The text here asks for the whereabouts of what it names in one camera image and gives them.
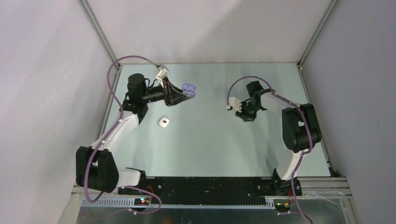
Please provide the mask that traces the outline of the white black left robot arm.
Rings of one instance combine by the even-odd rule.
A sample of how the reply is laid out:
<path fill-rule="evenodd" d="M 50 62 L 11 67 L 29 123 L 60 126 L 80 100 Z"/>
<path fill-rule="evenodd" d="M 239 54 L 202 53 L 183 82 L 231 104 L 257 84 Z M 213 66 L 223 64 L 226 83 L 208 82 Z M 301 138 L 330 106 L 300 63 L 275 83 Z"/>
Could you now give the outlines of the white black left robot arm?
<path fill-rule="evenodd" d="M 128 77 L 127 93 L 114 124 L 90 146 L 81 146 L 76 152 L 76 183 L 80 187 L 110 193 L 114 189 L 129 186 L 136 194 L 143 194 L 148 182 L 141 178 L 141 171 L 122 168 L 116 160 L 123 140 L 143 121 L 148 104 L 163 101 L 174 106 L 192 99 L 196 86 L 184 83 L 181 88 L 167 77 L 157 86 L 148 86 L 147 78 L 140 73 Z"/>

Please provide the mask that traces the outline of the white earbud charging case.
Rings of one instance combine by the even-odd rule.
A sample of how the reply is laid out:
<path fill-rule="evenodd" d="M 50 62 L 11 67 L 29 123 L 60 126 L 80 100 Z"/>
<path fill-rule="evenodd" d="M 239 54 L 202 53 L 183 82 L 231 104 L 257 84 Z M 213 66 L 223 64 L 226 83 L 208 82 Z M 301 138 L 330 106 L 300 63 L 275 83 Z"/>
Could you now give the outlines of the white earbud charging case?
<path fill-rule="evenodd" d="M 169 122 L 170 122 L 170 120 L 167 117 L 162 117 L 159 120 L 159 126 L 162 127 L 162 128 L 165 128 L 165 127 L 167 127 L 169 125 Z"/>

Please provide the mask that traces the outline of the purple oval charging case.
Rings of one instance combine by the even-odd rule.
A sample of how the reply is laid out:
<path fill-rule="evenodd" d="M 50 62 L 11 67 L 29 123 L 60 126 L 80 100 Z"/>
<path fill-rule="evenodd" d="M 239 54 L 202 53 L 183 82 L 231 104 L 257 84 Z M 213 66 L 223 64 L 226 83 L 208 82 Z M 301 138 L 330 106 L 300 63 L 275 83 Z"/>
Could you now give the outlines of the purple oval charging case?
<path fill-rule="evenodd" d="M 183 83 L 182 92 L 188 98 L 194 98 L 196 96 L 196 86 L 189 83 Z"/>

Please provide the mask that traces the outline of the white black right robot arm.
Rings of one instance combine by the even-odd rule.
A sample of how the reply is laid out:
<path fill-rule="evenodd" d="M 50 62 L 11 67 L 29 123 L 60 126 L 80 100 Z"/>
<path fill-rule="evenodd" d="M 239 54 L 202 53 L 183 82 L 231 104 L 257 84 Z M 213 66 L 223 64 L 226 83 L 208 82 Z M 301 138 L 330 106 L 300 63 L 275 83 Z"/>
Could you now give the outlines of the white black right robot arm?
<path fill-rule="evenodd" d="M 264 89 L 259 81 L 246 86 L 249 98 L 227 98 L 227 109 L 235 110 L 236 117 L 244 122 L 253 122 L 259 111 L 278 113 L 281 119 L 282 139 L 286 155 L 274 169 L 272 190 L 284 195 L 290 189 L 289 180 L 296 177 L 302 160 L 322 139 L 315 107 L 299 104 L 284 98 L 272 88 Z"/>

